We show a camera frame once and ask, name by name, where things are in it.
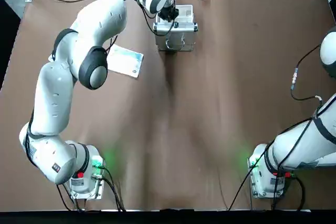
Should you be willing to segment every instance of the metal box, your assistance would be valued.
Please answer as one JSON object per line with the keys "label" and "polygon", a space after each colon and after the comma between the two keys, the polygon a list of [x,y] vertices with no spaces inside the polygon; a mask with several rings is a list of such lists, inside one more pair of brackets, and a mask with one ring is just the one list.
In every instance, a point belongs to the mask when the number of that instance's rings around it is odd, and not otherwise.
{"label": "metal box", "polygon": [[195,37],[198,31],[197,23],[194,23],[194,13],[192,5],[176,5],[179,15],[176,17],[174,25],[156,15],[156,22],[153,24],[156,45],[159,51],[192,51],[195,44]]}

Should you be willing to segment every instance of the paper card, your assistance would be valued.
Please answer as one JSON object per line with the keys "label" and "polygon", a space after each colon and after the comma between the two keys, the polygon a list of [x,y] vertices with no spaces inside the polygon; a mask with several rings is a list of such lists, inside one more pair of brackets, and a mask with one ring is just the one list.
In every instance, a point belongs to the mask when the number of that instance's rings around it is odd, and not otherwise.
{"label": "paper card", "polygon": [[113,45],[107,56],[108,69],[138,78],[143,54]]}

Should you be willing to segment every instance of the brown cloth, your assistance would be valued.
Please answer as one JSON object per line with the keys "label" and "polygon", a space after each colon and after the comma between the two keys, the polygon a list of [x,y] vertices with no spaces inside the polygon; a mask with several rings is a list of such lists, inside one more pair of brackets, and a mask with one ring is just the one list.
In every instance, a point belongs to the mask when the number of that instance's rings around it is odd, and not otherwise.
{"label": "brown cloth", "polygon": [[[57,34],[92,1],[27,4],[0,93],[0,211],[64,209],[56,186],[29,163],[18,135],[30,118],[39,70]],[[128,24],[116,44],[144,54],[139,78],[109,72],[96,91],[77,84],[61,136],[98,148],[128,209],[225,209],[255,146],[316,109],[317,101],[290,97],[291,78],[297,61],[321,43],[334,22],[327,0],[176,4],[193,5],[199,26],[194,51],[159,54],[140,8],[127,0]],[[304,60],[297,96],[318,94],[326,101],[335,86],[318,50]],[[304,208],[336,207],[334,168],[297,174],[306,186]],[[278,206],[296,209],[300,197],[292,182]],[[115,209],[108,186],[103,200],[86,206]],[[249,208],[247,181],[233,209]],[[269,209],[270,200],[254,199],[253,208]]]}

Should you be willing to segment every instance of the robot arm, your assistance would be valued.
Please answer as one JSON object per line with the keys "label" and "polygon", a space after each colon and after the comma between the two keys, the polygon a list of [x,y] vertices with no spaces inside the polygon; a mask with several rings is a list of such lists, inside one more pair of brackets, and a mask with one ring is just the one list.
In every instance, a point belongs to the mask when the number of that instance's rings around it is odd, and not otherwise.
{"label": "robot arm", "polygon": [[[335,42],[336,29],[332,29],[324,38],[320,50],[322,64],[332,77],[336,77]],[[284,172],[336,165],[335,101],[336,94],[319,109],[318,116],[313,116],[312,120],[302,122],[276,137],[274,143],[258,161],[257,167],[251,171],[251,189],[254,197],[273,198],[276,179],[278,180],[276,196],[280,197],[285,187]],[[260,144],[255,148],[248,160],[249,167],[256,163],[266,147],[266,144]],[[280,163],[280,174],[277,174]]]}
{"label": "robot arm", "polygon": [[[124,1],[94,1],[78,13],[70,28],[60,32],[54,44],[53,62],[45,64],[38,77],[31,120],[19,135],[29,160],[50,181],[59,185],[70,180],[71,190],[84,196],[97,192],[92,174],[97,165],[103,165],[103,160],[94,146],[63,142],[59,134],[68,125],[77,80],[95,90],[107,78],[107,53],[102,45],[124,30]],[[178,15],[174,0],[136,1],[152,14],[164,10],[162,15],[168,21]]]}

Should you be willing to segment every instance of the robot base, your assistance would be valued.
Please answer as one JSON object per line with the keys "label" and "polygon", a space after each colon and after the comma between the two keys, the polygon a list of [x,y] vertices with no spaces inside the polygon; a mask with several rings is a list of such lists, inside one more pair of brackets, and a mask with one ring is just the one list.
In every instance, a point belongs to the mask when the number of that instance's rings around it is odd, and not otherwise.
{"label": "robot base", "polygon": [[[261,154],[265,150],[265,146],[261,148],[261,146],[257,146],[253,155],[247,159],[247,167],[248,170],[251,170],[251,167],[256,163],[256,161],[260,158]],[[265,164],[264,157],[262,157],[257,166],[252,170],[249,176],[250,179],[250,190],[254,198],[273,198],[274,196],[274,184],[276,180],[276,176],[271,174]],[[283,195],[283,186],[285,183],[284,177],[278,178],[278,188],[279,190],[276,193],[276,197],[279,198]]]}
{"label": "robot base", "polygon": [[73,199],[101,199],[103,195],[104,180],[94,179],[92,175],[103,176],[103,170],[94,166],[104,166],[104,160],[98,150],[87,145],[89,150],[89,164],[84,172],[83,178],[71,178],[70,193]]}

